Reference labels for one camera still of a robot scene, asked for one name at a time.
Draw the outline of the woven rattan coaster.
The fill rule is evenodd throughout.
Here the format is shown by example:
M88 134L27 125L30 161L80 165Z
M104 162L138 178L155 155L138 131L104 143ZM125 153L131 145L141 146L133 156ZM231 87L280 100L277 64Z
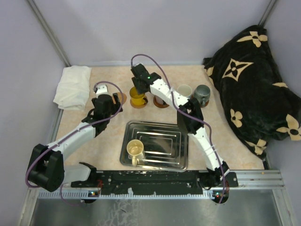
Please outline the woven rattan coaster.
M126 94L118 92L117 95L121 104L124 104L127 101Z
M135 104L132 102L132 100L130 100L130 105L131 105L133 108L135 108L135 109L142 109L142 108L144 108L144 107L147 105L147 103L146 103L146 104L143 104L143 105L135 105Z

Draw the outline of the yellow glass cup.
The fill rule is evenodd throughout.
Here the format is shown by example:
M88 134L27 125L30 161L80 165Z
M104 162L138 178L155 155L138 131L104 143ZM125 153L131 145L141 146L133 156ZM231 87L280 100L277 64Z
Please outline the yellow glass cup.
M130 94L130 100L132 100L132 102L135 105L143 105L148 103L148 99L145 93L139 94L135 87L132 87L130 89L129 94Z

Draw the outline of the dark wooden coaster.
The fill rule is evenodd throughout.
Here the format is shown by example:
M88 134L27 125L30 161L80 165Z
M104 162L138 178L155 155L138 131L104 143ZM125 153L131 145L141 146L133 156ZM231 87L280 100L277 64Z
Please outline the dark wooden coaster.
M192 95L191 98L197 99L201 108L206 107L208 105L208 103L209 103L209 98L208 97L193 96Z
M158 108L167 108L169 105L158 96L154 96L153 103Z

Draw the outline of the white mug blue handle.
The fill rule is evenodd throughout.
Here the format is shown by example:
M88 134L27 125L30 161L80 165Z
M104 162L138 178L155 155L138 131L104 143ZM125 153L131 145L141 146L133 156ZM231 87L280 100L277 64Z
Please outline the white mug blue handle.
M180 85L177 92L186 98L191 98L192 96L192 88L187 84Z

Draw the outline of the cream ceramic mug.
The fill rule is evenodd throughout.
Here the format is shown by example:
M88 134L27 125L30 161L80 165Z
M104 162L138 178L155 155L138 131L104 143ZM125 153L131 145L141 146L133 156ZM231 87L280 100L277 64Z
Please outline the cream ceramic mug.
M133 139L127 144L127 153L131 156L132 165L134 167L137 164L144 160L145 153L144 153L144 145L142 141L138 139Z

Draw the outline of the grey ceramic mug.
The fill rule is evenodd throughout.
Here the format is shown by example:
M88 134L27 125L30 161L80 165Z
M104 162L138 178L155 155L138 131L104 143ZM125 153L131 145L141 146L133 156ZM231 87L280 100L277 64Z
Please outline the grey ceramic mug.
M196 87L192 95L208 97L210 99L211 91L207 85L199 85Z

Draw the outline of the purple ceramic mug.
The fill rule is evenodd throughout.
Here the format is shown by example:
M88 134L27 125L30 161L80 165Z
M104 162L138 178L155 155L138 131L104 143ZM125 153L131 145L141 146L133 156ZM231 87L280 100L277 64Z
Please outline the purple ceramic mug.
M158 96L155 96L155 101L159 105L164 105L164 101L161 98L159 98Z

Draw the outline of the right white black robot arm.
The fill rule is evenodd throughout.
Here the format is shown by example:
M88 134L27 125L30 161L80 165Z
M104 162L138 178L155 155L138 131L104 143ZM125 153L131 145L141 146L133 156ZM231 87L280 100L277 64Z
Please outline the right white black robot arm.
M143 64L131 65L131 72L134 75L133 84L139 94L150 92L174 107L178 128L204 152L211 183L215 186L223 185L230 169L212 143L212 129L204 122L198 100L179 94L171 87L168 79L162 79L157 73L149 73Z

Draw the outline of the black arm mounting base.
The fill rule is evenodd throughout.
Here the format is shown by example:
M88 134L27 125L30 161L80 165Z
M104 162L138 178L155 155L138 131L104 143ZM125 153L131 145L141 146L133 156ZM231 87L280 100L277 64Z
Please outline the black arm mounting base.
M129 188L134 195L187 195L202 194L203 190L214 187L223 188L223 182L217 183L208 172L187 170L185 172L171 171L97 171L91 169L91 175L86 181L71 183L74 188L96 187L103 195L125 194Z

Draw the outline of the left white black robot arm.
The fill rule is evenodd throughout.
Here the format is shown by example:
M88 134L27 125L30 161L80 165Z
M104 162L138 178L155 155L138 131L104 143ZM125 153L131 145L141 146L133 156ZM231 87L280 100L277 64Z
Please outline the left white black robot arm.
M121 102L122 97L117 93L93 98L94 108L74 130L48 145L36 145L26 172L26 184L32 188L42 187L49 192L63 184L78 181L88 187L94 186L98 181L95 167L84 162L65 166L64 161L106 129L110 119L122 111Z

